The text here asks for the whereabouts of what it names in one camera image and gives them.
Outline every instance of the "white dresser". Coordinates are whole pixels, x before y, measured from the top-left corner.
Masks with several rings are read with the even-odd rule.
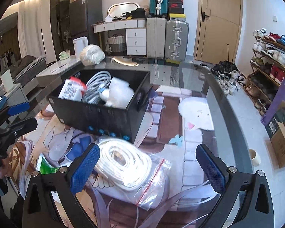
[[[146,28],[126,29],[127,54],[146,55]]]
[[[127,55],[146,55],[146,20],[131,19],[93,25],[94,32],[126,29]]]

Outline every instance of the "metal screw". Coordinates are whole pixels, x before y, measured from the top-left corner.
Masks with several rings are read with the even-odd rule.
[[[67,167],[66,166],[63,166],[59,169],[59,172],[60,173],[65,173],[67,171]]]
[[[39,175],[39,172],[36,171],[36,170],[35,170],[35,171],[33,172],[33,174],[32,174],[33,177],[36,177],[36,176],[38,176],[38,175]]]
[[[265,173],[262,171],[262,170],[258,170],[257,173],[260,175],[260,176],[264,176]]]
[[[236,169],[234,166],[230,166],[230,167],[229,167],[229,170],[230,170],[230,172],[232,172],[232,173],[236,173],[236,172],[237,172],[237,169]]]

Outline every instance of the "blue gripper pad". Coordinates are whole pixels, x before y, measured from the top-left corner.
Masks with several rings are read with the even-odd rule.
[[[220,158],[215,157],[205,144],[200,144],[195,153],[214,191],[223,194],[229,180],[227,166]]]
[[[100,149],[98,145],[94,145],[88,154],[81,161],[78,168],[74,171],[71,181],[70,190],[73,195],[81,192],[86,184],[89,176],[91,175],[97,161],[100,157]]]
[[[14,105],[14,106],[10,107],[8,110],[8,114],[10,116],[14,116],[14,115],[20,114],[22,112],[25,112],[28,109],[29,109],[29,103],[24,102],[22,104],[18,104],[18,105]]]

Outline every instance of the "teal suitcase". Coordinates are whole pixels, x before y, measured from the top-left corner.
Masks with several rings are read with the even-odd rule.
[[[167,18],[168,0],[150,0],[150,16]]]

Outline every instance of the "coiled white cable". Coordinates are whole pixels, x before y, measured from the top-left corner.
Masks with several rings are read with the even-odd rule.
[[[83,102],[98,104],[101,101],[99,90],[106,88],[111,82],[111,74],[108,71],[100,71],[87,82],[87,91],[82,97]]]
[[[95,170],[126,191],[140,188],[151,172],[151,158],[121,139],[106,139],[98,145],[100,158]]]

